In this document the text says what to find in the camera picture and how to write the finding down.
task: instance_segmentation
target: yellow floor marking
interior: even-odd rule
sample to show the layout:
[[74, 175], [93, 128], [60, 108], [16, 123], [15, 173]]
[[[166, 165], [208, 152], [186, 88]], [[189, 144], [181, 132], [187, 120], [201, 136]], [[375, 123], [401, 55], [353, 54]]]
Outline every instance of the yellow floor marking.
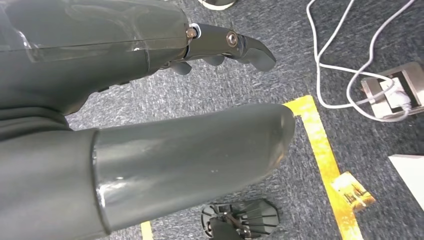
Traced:
[[306, 95], [284, 105], [303, 121], [342, 239], [362, 240], [352, 208], [331, 186], [332, 181], [340, 176], [340, 171], [314, 99]]
[[141, 235], [143, 236], [143, 240], [153, 240], [152, 226], [149, 221], [145, 221], [140, 224], [141, 227]]

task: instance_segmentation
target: white object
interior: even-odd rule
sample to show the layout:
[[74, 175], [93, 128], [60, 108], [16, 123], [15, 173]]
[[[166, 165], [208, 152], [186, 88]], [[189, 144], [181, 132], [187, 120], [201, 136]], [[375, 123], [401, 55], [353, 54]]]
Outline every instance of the white object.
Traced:
[[234, 5], [234, 3], [236, 2], [236, 0], [234, 0], [233, 2], [226, 4], [226, 5], [222, 5], [222, 6], [217, 6], [217, 5], [213, 5], [210, 3], [207, 3], [205, 0], [198, 0], [205, 8], [210, 9], [210, 10], [215, 10], [215, 11], [222, 11], [225, 10], [229, 7], [231, 7], [232, 5]]
[[[315, 1], [316, 0], [311, 0], [309, 2], [309, 4], [306, 6], [306, 14], [307, 14], [307, 17], [309, 19], [310, 26], [312, 28], [313, 51], [314, 51], [314, 57], [315, 57], [315, 62], [316, 62], [316, 93], [317, 93], [317, 96], [318, 96], [319, 103], [321, 105], [323, 105], [325, 108], [328, 108], [328, 109], [343, 109], [343, 108], [348, 108], [348, 107], [354, 107], [363, 116], [365, 116], [365, 117], [367, 117], [369, 119], [372, 119], [372, 120], [380, 121], [380, 122], [398, 122], [398, 121], [404, 120], [408, 116], [409, 111], [411, 110], [411, 105], [409, 103], [406, 103], [406, 102], [401, 102], [401, 105], [403, 106], [402, 108], [404, 110], [403, 115], [400, 116], [400, 117], [390, 118], [390, 119], [381, 119], [381, 118], [374, 117], [374, 116], [366, 113], [365, 111], [363, 111], [358, 105], [364, 104], [364, 103], [368, 103], [368, 102], [370, 102], [372, 100], [375, 100], [375, 99], [381, 97], [383, 94], [385, 94], [386, 92], [388, 92], [395, 85], [395, 82], [392, 79], [390, 79], [390, 78], [388, 78], [386, 76], [382, 76], [382, 75], [378, 75], [378, 74], [370, 73], [370, 72], [364, 72], [364, 70], [373, 61], [373, 58], [374, 58], [374, 44], [375, 44], [375, 42], [376, 42], [377, 37], [379, 36], [379, 34], [382, 32], [382, 30], [394, 18], [396, 18], [398, 15], [400, 15], [410, 5], [412, 5], [412, 3], [414, 3], [415, 0], [409, 0], [409, 2], [407, 4], [405, 4], [401, 9], [399, 9], [391, 17], [389, 17], [389, 19], [387, 19], [378, 28], [378, 30], [375, 32], [374, 36], [372, 37], [371, 43], [369, 45], [369, 59], [368, 59], [368, 61], [359, 70], [353, 70], [353, 69], [349, 69], [349, 68], [345, 68], [345, 67], [333, 66], [333, 65], [327, 65], [327, 64], [320, 63], [320, 59], [321, 59], [322, 54], [328, 48], [328, 46], [331, 44], [331, 42], [333, 41], [333, 39], [336, 37], [337, 33], [339, 32], [340, 28], [342, 27], [342, 24], [345, 21], [345, 18], [348, 15], [348, 12], [351, 9], [351, 7], [352, 7], [352, 5], [353, 5], [353, 3], [354, 3], [355, 0], [350, 0], [348, 6], [346, 8], [346, 10], [343, 13], [343, 16], [340, 19], [340, 22], [338, 23], [338, 25], [337, 25], [337, 27], [335, 29], [335, 31], [333, 32], [333, 34], [331, 35], [331, 37], [329, 38], [329, 40], [325, 43], [325, 45], [321, 49], [321, 51], [319, 51], [319, 53], [318, 53], [317, 31], [315, 29], [314, 20], [312, 19], [311, 10], [310, 10], [312, 4]], [[349, 101], [348, 104], [329, 105], [329, 104], [326, 104], [324, 102], [324, 100], [323, 100], [323, 98], [321, 96], [321, 70], [320, 70], [320, 67], [354, 73], [354, 76], [350, 79], [349, 84], [347, 85], [347, 89], [346, 89], [346, 97], [347, 97], [347, 100]], [[361, 100], [361, 101], [358, 101], [358, 102], [354, 102], [353, 99], [352, 99], [352, 97], [351, 97], [351, 88], [352, 88], [352, 85], [354, 84], [355, 80], [358, 78], [358, 76], [360, 74], [366, 75], [366, 76], [370, 76], [370, 77], [374, 77], [374, 78], [383, 79], [383, 80], [389, 81], [391, 84], [390, 84], [390, 86], [387, 89], [385, 89], [385, 90], [383, 90], [383, 91], [375, 94], [372, 97], [369, 97], [367, 99], [364, 99], [364, 100]]]
[[388, 158], [424, 211], [424, 156], [396, 154]]
[[[388, 105], [392, 109], [395, 109], [395, 108], [400, 107], [402, 105], [402, 103], [405, 101], [404, 99], [399, 99], [398, 95], [395, 94], [395, 92], [402, 93], [403, 95], [406, 95], [406, 96], [407, 96], [407, 93], [405, 92], [404, 88], [402, 87], [402, 84], [399, 81], [398, 77], [395, 77], [395, 78], [392, 78], [392, 79], [394, 81], [394, 86], [389, 91], [387, 91], [384, 95], [387, 99]], [[387, 80], [380, 82], [381, 89], [383, 89], [383, 90], [389, 89], [390, 85], [391, 85], [391, 82], [389, 82]]]

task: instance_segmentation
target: gray fabric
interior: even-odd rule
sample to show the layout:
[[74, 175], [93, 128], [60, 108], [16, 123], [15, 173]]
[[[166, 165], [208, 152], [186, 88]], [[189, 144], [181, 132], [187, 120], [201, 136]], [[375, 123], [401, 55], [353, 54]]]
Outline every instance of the gray fabric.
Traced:
[[[305, 12], [309, 0], [239, 0], [225, 11], [208, 10], [197, 0], [170, 2], [178, 4], [193, 22], [234, 28], [260, 39], [275, 53], [277, 66], [262, 73], [231, 60], [218, 67], [195, 61], [193, 71], [186, 76], [163, 70], [93, 94], [80, 112], [68, 117], [73, 129], [135, 124], [248, 103], [285, 103], [304, 95], [316, 96], [312, 33]], [[359, 68], [367, 60], [372, 34], [405, 2], [357, 0], [323, 62]], [[316, 1], [312, 14], [321, 46], [330, 37], [347, 4], [348, 1]], [[423, 64], [423, 12], [424, 1], [417, 0], [383, 31], [369, 71], [378, 73], [411, 61]], [[323, 71], [322, 91], [327, 103], [346, 102], [345, 89], [350, 76]], [[354, 96], [364, 97], [359, 90]], [[388, 160], [392, 154], [415, 154], [419, 150], [414, 117], [400, 123], [379, 123], [353, 109], [328, 110], [318, 106], [318, 111], [340, 171], [350, 171], [376, 198], [374, 205], [356, 214], [363, 237], [424, 238], [424, 212]], [[278, 230], [269, 239], [340, 238], [300, 119], [290, 151], [274, 175], [218, 200], [262, 197], [274, 203], [281, 216]], [[153, 220], [154, 239], [204, 239], [200, 208], [196, 206]], [[140, 239], [140, 226], [115, 232], [109, 239]]]

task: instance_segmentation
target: white wire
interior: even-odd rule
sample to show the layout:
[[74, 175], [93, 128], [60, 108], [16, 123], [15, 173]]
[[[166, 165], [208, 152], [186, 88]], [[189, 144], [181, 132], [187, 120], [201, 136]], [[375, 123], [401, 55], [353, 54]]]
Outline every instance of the white wire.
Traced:
[[[337, 33], [339, 32], [340, 28], [342, 27], [342, 24], [345, 21], [345, 18], [348, 15], [348, 12], [351, 9], [355, 0], [351, 0], [349, 2], [349, 5], [347, 6], [346, 10], [344, 11], [343, 16], [341, 17], [335, 31], [333, 32], [333, 34], [328, 39], [328, 41], [325, 43], [324, 47], [321, 49], [321, 51], [319, 53], [318, 53], [317, 31], [316, 31], [316, 28], [315, 28], [314, 20], [312, 19], [312, 16], [311, 16], [311, 9], [310, 9], [311, 5], [315, 1], [316, 0], [310, 1], [309, 4], [306, 6], [306, 14], [307, 14], [307, 17], [309, 19], [309, 23], [310, 23], [310, 26], [312, 28], [312, 35], [313, 35], [313, 54], [314, 54], [315, 62], [316, 62], [316, 94], [318, 96], [318, 101], [321, 105], [323, 105], [325, 108], [328, 108], [328, 109], [344, 109], [344, 108], [353, 107], [352, 104], [350, 104], [350, 103], [340, 104], [340, 105], [329, 105], [329, 104], [324, 102], [323, 97], [321, 95], [321, 69], [320, 69], [320, 67], [328, 68], [328, 69], [334, 69], [334, 70], [340, 70], [340, 71], [345, 71], [345, 72], [350, 72], [350, 73], [356, 73], [357, 71], [353, 70], [353, 69], [346, 68], [346, 67], [323, 64], [323, 63], [320, 63], [320, 59], [321, 59], [321, 56], [323, 55], [324, 51], [332, 43], [333, 39], [336, 37]], [[356, 103], [358, 105], [368, 103], [369, 101], [372, 101], [372, 100], [379, 98], [380, 96], [384, 95], [386, 92], [390, 91], [390, 89], [395, 85], [395, 82], [391, 78], [386, 77], [386, 76], [382, 76], [382, 75], [378, 75], [378, 74], [370, 73], [370, 72], [362, 72], [361, 74], [366, 75], [366, 76], [370, 76], [370, 77], [374, 77], [374, 78], [383, 79], [383, 80], [386, 80], [386, 81], [390, 81], [391, 84], [386, 90], [381, 91], [381, 92], [377, 93], [376, 95], [373, 95], [373, 96], [371, 96], [367, 99], [358, 101]]]
[[[376, 117], [373, 117], [373, 116], [367, 114], [362, 109], [360, 109], [359, 106], [358, 106], [360, 104], [368, 103], [368, 102], [370, 102], [372, 100], [375, 100], [375, 99], [381, 97], [382, 95], [384, 95], [386, 92], [390, 91], [393, 88], [393, 86], [395, 85], [395, 82], [391, 78], [386, 77], [386, 76], [382, 76], [382, 75], [379, 75], [379, 74], [375, 74], [375, 73], [370, 73], [370, 72], [363, 71], [367, 66], [365, 66], [365, 67], [363, 66], [363, 68], [361, 68], [360, 70], [353, 70], [353, 69], [349, 69], [349, 68], [346, 68], [346, 67], [334, 66], [334, 65], [327, 65], [327, 64], [320, 63], [321, 56], [323, 55], [324, 51], [328, 48], [328, 46], [332, 43], [333, 39], [336, 37], [337, 33], [339, 32], [340, 28], [342, 27], [342, 24], [345, 21], [345, 18], [347, 16], [349, 10], [351, 9], [351, 7], [352, 7], [352, 5], [353, 5], [353, 3], [354, 3], [355, 0], [350, 0], [349, 5], [347, 6], [346, 10], [344, 11], [343, 16], [341, 17], [341, 19], [340, 19], [340, 21], [339, 21], [339, 23], [338, 23], [335, 31], [333, 32], [333, 34], [331, 35], [331, 37], [329, 38], [329, 40], [325, 43], [325, 45], [321, 49], [321, 51], [319, 51], [319, 53], [318, 53], [317, 31], [316, 31], [314, 20], [312, 19], [311, 10], [310, 10], [312, 4], [315, 1], [316, 0], [311, 0], [308, 3], [308, 5], [306, 6], [306, 14], [307, 14], [307, 17], [309, 19], [310, 26], [312, 28], [313, 52], [314, 52], [314, 58], [315, 58], [315, 62], [316, 62], [316, 93], [317, 93], [317, 96], [318, 96], [319, 103], [321, 105], [323, 105], [325, 108], [328, 108], [328, 109], [343, 109], [343, 108], [348, 108], [348, 107], [354, 107], [356, 110], [359, 109], [358, 112], [361, 113], [362, 115], [364, 115], [363, 113], [365, 113], [366, 114], [366, 115], [364, 115], [365, 117], [367, 117], [367, 118], [368, 117], [372, 117], [373, 120], [377, 120], [377, 121], [381, 121], [381, 122], [397, 122], [397, 121], [400, 121], [400, 120], [403, 120], [404, 118], [406, 118], [408, 116], [408, 113], [409, 113], [408, 108], [405, 108], [404, 115], [401, 116], [401, 117], [399, 117], [399, 118], [380, 119], [380, 118], [376, 118]], [[377, 39], [378, 34], [380, 34], [380, 32], [384, 29], [384, 27], [386, 27], [387, 24], [389, 24], [395, 17], [397, 17], [399, 14], [401, 14], [414, 1], [415, 0], [409, 1], [398, 12], [396, 12], [388, 20], [386, 20], [386, 22], [378, 29], [378, 31], [375, 33], [375, 35], [373, 37], [373, 40], [374, 41], [371, 41], [371, 44], [370, 44], [370, 56], [372, 56], [372, 54], [373, 54], [372, 50], [374, 48], [374, 43], [375, 43], [375, 40]], [[372, 62], [372, 60], [373, 60], [372, 58], [370, 58], [368, 60], [369, 61], [368, 65]], [[340, 70], [340, 71], [345, 71], [345, 72], [350, 72], [350, 73], [355, 73], [354, 77], [352, 77], [351, 81], [349, 82], [350, 87], [348, 85], [349, 89], [347, 89], [347, 91], [346, 91], [346, 92], [349, 92], [349, 97], [350, 97], [350, 88], [352, 87], [353, 83], [355, 82], [355, 80], [356, 80], [356, 78], [358, 77], [359, 74], [370, 76], [370, 77], [374, 77], [374, 78], [383, 79], [383, 80], [386, 80], [386, 81], [390, 81], [391, 83], [390, 83], [390, 86], [386, 90], [383, 90], [383, 91], [381, 91], [381, 92], [379, 92], [379, 93], [377, 93], [377, 94], [375, 94], [375, 95], [373, 95], [373, 96], [371, 96], [371, 97], [369, 97], [367, 99], [360, 100], [358, 102], [354, 102], [352, 100], [352, 98], [351, 98], [350, 100], [348, 99], [349, 100], [349, 103], [348, 104], [329, 105], [329, 104], [326, 104], [324, 102], [324, 100], [322, 98], [322, 95], [321, 95], [321, 69], [320, 69], [320, 67], [328, 68], [328, 69], [334, 69], [334, 70]]]
[[376, 121], [381, 121], [381, 122], [397, 122], [397, 121], [401, 121], [404, 120], [408, 114], [409, 111], [411, 110], [409, 106], [407, 106], [408, 108], [404, 109], [403, 111], [403, 115], [397, 118], [391, 118], [391, 119], [380, 119], [380, 118], [376, 118], [375, 116], [372, 116], [368, 113], [366, 113], [364, 110], [362, 110], [357, 104], [355, 104], [354, 100], [351, 97], [351, 88], [352, 85], [354, 84], [355, 80], [358, 78], [359, 74], [366, 69], [371, 62], [374, 59], [374, 44], [376, 43], [376, 40], [379, 36], [379, 34], [383, 31], [383, 29], [393, 20], [395, 19], [397, 16], [399, 16], [403, 11], [405, 11], [409, 6], [411, 6], [414, 3], [415, 0], [409, 0], [401, 9], [399, 9], [397, 12], [395, 12], [391, 17], [389, 17], [379, 28], [378, 30], [375, 32], [374, 36], [372, 36], [371, 39], [371, 43], [369, 44], [369, 58], [368, 61], [353, 75], [353, 77], [350, 79], [349, 84], [347, 85], [347, 89], [346, 89], [346, 97], [347, 100], [349, 101], [350, 104], [352, 104], [352, 107], [354, 107], [360, 114], [364, 115], [365, 117], [372, 119], [372, 120], [376, 120]]

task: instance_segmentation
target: metal screw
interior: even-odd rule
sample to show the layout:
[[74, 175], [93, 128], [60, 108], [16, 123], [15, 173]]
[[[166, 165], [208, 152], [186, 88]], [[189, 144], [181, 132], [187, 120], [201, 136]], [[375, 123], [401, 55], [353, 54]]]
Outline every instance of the metal screw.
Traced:
[[229, 31], [226, 35], [226, 42], [228, 43], [228, 46], [234, 48], [235, 46], [237, 46], [239, 38], [237, 37], [237, 34], [235, 32]]
[[187, 35], [187, 38], [193, 39], [198, 33], [194, 28], [190, 27], [187, 31], [185, 31], [185, 34]]

